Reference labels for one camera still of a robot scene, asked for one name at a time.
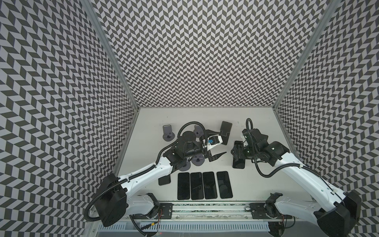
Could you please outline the black phone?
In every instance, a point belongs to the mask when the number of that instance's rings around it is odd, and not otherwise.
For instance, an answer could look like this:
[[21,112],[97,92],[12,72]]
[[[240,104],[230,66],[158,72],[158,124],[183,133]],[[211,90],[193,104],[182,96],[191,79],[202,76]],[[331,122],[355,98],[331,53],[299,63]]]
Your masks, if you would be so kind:
[[205,199],[216,199],[217,188],[216,188],[216,179],[214,172],[204,172],[202,174],[203,186],[204,186],[204,197]]
[[245,168],[245,155],[243,153],[243,142],[235,141],[234,146],[231,150],[231,154],[233,156],[232,167],[234,169],[244,169]]
[[217,172],[217,181],[221,199],[227,199],[233,197],[232,186],[230,177],[227,171]]

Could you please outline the black phone stand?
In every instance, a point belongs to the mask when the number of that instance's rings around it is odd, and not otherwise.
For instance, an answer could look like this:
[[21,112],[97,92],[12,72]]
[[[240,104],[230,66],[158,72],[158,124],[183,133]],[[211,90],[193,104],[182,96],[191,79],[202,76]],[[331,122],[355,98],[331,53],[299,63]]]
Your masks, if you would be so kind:
[[190,199],[190,174],[188,172],[178,174],[177,199]]

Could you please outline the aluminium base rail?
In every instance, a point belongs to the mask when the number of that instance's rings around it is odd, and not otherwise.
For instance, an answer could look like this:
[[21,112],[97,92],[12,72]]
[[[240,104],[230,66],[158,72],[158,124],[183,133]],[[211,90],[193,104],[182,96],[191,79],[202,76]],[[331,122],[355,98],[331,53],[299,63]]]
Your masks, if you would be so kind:
[[163,201],[152,218],[166,220],[293,220],[290,215],[269,218],[265,213],[264,201]]

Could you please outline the grey stand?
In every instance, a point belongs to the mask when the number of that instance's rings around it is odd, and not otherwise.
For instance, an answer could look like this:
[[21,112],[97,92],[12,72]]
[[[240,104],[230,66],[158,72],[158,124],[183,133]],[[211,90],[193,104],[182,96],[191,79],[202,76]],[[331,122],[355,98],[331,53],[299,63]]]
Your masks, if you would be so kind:
[[163,137],[164,141],[170,142],[170,141],[174,140],[175,134],[173,133],[172,126],[170,124],[163,125],[162,129],[163,129],[163,136],[162,137]]
[[197,155],[194,155],[191,159],[191,162],[195,165],[195,166],[201,166],[204,164],[205,162],[205,157],[203,154],[197,154]]
[[194,131],[193,132],[194,132],[196,138],[201,138],[202,136],[204,136],[204,129],[200,125],[198,125],[198,124],[196,124],[194,126]]
[[181,172],[185,172],[185,171],[188,171],[191,167],[191,162],[187,162],[183,167],[181,167],[179,170]]

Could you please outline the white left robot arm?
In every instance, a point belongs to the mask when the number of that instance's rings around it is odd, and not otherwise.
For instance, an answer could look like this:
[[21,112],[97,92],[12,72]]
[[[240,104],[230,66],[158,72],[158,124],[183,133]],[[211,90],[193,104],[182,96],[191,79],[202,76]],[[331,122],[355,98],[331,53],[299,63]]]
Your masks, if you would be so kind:
[[103,226],[109,227],[124,215],[156,217],[160,207],[156,197],[152,193],[139,195],[138,192],[152,182],[178,171],[196,155],[202,155],[210,162],[217,160],[222,154],[212,155],[211,149],[223,142],[222,135],[218,133],[197,140],[194,132],[184,132],[162,150],[154,163],[127,175],[117,177],[111,173],[106,176],[85,210],[85,219],[101,221]]

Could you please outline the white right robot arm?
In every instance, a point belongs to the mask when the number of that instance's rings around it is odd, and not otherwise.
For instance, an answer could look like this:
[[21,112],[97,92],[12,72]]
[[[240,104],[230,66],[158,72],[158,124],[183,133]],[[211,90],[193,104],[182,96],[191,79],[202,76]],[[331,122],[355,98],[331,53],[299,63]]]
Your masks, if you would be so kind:
[[282,171],[313,198],[302,201],[272,193],[264,204],[267,217],[290,215],[317,225],[329,237],[348,236],[360,219],[362,199],[357,192],[345,192],[325,181],[286,146],[268,143],[268,136],[256,128],[245,128],[242,136],[245,140],[236,141],[231,151],[235,160],[251,160],[263,178]]

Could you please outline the purple phone stand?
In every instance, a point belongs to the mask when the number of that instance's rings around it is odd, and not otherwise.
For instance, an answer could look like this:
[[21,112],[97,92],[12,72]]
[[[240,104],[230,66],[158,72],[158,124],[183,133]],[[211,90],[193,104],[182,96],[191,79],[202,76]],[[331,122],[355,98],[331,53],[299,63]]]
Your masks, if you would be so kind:
[[201,172],[190,174],[190,195],[192,200],[204,199],[203,179]]

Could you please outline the phone reflecting pattern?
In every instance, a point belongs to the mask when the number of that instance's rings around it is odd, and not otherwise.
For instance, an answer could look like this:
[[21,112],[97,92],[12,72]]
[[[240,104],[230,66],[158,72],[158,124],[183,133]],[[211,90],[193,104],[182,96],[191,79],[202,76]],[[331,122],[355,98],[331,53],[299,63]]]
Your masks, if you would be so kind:
[[160,186],[168,185],[170,183],[171,183],[171,175],[170,174],[159,178],[159,185]]

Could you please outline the grey stand far left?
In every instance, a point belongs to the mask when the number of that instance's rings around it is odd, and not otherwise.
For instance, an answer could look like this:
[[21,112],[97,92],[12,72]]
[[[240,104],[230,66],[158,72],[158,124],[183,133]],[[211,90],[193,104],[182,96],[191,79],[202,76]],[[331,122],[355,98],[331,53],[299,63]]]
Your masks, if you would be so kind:
[[174,140],[175,134],[173,133],[172,126],[170,124],[163,125],[162,129],[163,129],[163,136],[162,137],[163,137],[164,141],[170,142],[170,141]]

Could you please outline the black stand back right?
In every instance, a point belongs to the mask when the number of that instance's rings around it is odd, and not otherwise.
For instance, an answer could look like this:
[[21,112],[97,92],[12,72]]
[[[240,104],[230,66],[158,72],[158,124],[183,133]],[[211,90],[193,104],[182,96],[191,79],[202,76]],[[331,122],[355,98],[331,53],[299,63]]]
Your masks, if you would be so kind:
[[222,121],[219,135],[222,138],[222,145],[227,145],[231,134],[233,124],[231,122]]

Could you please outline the grey stand back centre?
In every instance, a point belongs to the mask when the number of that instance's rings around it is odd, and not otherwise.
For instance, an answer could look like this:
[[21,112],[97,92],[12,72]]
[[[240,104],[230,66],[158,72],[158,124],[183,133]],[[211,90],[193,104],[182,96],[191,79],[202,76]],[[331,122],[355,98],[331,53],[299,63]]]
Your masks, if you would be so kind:
[[198,124],[196,124],[194,126],[194,131],[193,132],[194,132],[196,138],[201,138],[202,136],[204,136],[204,129],[200,125],[198,125]]

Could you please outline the grey stand front right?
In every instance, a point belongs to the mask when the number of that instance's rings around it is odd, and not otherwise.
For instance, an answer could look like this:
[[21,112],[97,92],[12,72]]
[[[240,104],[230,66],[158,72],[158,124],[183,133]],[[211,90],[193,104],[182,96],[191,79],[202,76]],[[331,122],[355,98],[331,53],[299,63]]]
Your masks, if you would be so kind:
[[194,155],[191,159],[191,162],[195,165],[195,166],[201,166],[204,164],[205,162],[205,157],[203,154],[197,154],[197,155]]

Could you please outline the white ventilation grille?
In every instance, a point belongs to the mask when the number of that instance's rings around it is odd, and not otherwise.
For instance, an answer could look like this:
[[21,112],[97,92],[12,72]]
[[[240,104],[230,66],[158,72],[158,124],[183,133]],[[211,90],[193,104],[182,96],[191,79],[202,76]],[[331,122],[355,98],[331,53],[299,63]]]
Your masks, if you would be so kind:
[[[111,227],[100,226],[99,234],[129,233],[138,230],[131,222],[120,222]],[[145,233],[228,233],[228,232],[269,232],[268,222],[162,222],[144,230]]]

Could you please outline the grey stand front left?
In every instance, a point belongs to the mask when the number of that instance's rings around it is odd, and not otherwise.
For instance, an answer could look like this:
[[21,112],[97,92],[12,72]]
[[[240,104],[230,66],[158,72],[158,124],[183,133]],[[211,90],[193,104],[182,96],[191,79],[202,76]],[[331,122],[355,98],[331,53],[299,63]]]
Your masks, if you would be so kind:
[[181,172],[185,172],[185,171],[188,171],[191,167],[191,162],[187,162],[183,167],[181,167],[179,170]]

